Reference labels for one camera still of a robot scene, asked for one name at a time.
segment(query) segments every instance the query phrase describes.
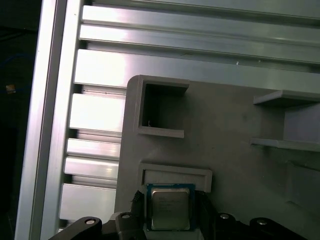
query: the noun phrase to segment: dark background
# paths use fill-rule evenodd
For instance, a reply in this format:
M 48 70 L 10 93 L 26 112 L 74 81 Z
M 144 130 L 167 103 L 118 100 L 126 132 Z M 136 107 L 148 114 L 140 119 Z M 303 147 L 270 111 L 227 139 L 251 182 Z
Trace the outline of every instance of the dark background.
M 14 238 L 41 0 L 0 1 L 0 236 Z M 15 86 L 8 94 L 7 85 Z

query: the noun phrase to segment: metal frame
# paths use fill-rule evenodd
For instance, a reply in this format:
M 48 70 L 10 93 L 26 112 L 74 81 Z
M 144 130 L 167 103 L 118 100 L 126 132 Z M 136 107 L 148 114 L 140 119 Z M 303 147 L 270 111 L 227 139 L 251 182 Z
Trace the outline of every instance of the metal frame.
M 43 1 L 14 239 L 39 239 L 67 0 Z
M 71 96 L 73 89 L 73 76 L 75 59 L 78 51 L 78 30 L 82 16 L 82 0 L 67 2 L 61 58 L 57 79 L 55 108 L 52 124 L 52 136 L 44 197 L 41 240 L 52 237 L 59 227 L 60 202 L 62 195 L 63 169 L 67 144 L 67 126 Z
M 135 75 L 320 93 L 317 0 L 104 2 L 43 1 L 17 240 L 47 240 L 78 208 L 112 213 Z

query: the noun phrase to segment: screw head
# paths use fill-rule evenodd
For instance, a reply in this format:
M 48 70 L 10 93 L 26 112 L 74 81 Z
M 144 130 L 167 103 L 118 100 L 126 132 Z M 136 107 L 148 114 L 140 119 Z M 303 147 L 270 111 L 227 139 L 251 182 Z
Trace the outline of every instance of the screw head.
M 229 215 L 228 215 L 228 214 L 225 214 L 225 213 L 222 213 L 222 214 L 220 215 L 220 218 L 222 218 L 222 219 L 228 219 L 228 218 L 229 218 Z
M 130 215 L 129 214 L 124 214 L 124 215 L 122 215 L 121 216 L 123 219 L 128 219 L 128 218 L 130 218 Z
M 263 220 L 263 219 L 258 219 L 256 222 L 257 222 L 259 225 L 267 225 L 266 220 Z
M 96 220 L 94 219 L 88 219 L 87 221 L 85 221 L 86 224 L 94 224 L 96 222 Z

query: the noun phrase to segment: metal panel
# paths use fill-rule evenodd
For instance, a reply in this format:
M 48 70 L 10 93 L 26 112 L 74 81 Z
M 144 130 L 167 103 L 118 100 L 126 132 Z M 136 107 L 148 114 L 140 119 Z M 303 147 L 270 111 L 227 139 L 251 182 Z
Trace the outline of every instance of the metal panel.
M 260 58 L 320 62 L 320 48 L 252 41 L 241 38 L 146 31 L 133 28 L 83 24 L 80 39 L 99 42 L 185 49 L 201 52 L 257 56 Z
M 119 160 L 120 144 L 69 138 L 66 152 L 71 156 Z
M 65 160 L 64 172 L 71 175 L 116 180 L 118 166 L 118 161 L 68 156 Z
M 115 198 L 115 189 L 64 184 L 60 218 L 75 221 L 93 216 L 106 223 L 114 213 Z
M 260 12 L 273 15 L 290 15 L 307 18 L 320 17 L 318 0 L 135 0 L 139 2 L 166 3 L 207 7 L 230 11 Z
M 319 75 L 316 73 L 84 49 L 78 51 L 74 78 L 77 84 L 125 87 L 136 75 L 320 93 Z
M 52 237 L 59 228 L 59 209 L 66 150 L 69 102 L 72 91 L 74 63 L 78 48 L 78 28 L 82 0 L 68 1 L 63 31 L 60 66 L 50 143 L 48 173 L 41 226 L 41 240 Z
M 124 111 L 124 99 L 73 94 L 70 128 L 121 133 Z
M 14 235 L 16 240 L 40 237 L 66 4 L 66 0 L 42 2 Z
M 212 36 L 233 36 L 267 42 L 295 43 L 319 46 L 320 30 L 309 27 L 268 24 L 203 17 L 186 14 L 113 7 L 84 6 L 85 24 L 132 27 L 175 33 L 194 33 Z

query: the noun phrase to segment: metal slat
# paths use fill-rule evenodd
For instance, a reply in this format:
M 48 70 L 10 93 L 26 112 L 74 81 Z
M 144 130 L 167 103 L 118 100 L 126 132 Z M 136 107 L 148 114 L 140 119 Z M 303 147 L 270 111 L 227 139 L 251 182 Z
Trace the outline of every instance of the metal slat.
M 122 132 L 125 100 L 73 94 L 70 128 Z
M 94 141 L 94 142 L 98 141 L 98 142 L 121 144 L 122 133 L 78 129 L 76 137 L 78 139 Z
M 115 99 L 126 99 L 125 88 L 114 88 L 108 86 L 94 86 L 94 85 L 83 85 L 81 88 L 82 94 L 95 95 L 100 97 L 108 97 Z
M 111 53 L 124 53 L 134 55 L 148 55 L 155 57 L 185 59 L 200 62 L 214 62 L 220 64 L 231 64 L 238 66 L 250 66 L 266 69 L 280 69 L 295 72 L 319 72 L 314 64 L 306 64 L 301 62 L 273 61 L 268 59 L 257 59 L 255 57 L 243 57 L 224 54 L 208 54 L 206 52 L 197 52 L 195 54 L 186 53 L 185 50 L 174 49 L 164 50 L 161 48 L 134 47 L 133 45 L 106 44 L 105 42 L 90 41 L 87 43 L 87 50 L 103 51 Z
M 86 176 L 71 176 L 71 183 L 74 185 L 82 185 L 89 187 L 99 187 L 107 189 L 116 189 L 117 180 L 103 179 L 103 178 L 92 178 Z
M 78 51 L 74 78 L 77 84 L 126 87 L 130 78 L 136 75 L 320 93 L 319 75 L 316 73 L 84 49 Z
M 163 3 L 225 9 L 230 11 L 259 12 L 305 18 L 320 17 L 318 0 L 135 0 L 137 2 Z
M 125 43 L 166 49 L 242 55 L 305 63 L 320 63 L 320 48 L 252 41 L 241 38 L 140 30 L 123 27 L 81 25 L 80 39 Z
M 320 30 L 261 22 L 250 22 L 213 17 L 84 6 L 82 22 L 91 25 L 132 27 L 175 33 L 205 34 L 265 42 L 295 43 L 319 46 Z
M 75 221 L 95 216 L 106 223 L 114 213 L 115 198 L 115 189 L 64 184 L 60 219 Z
M 118 161 L 68 156 L 64 173 L 85 177 L 117 180 Z
M 66 153 L 71 156 L 119 160 L 120 144 L 69 138 Z

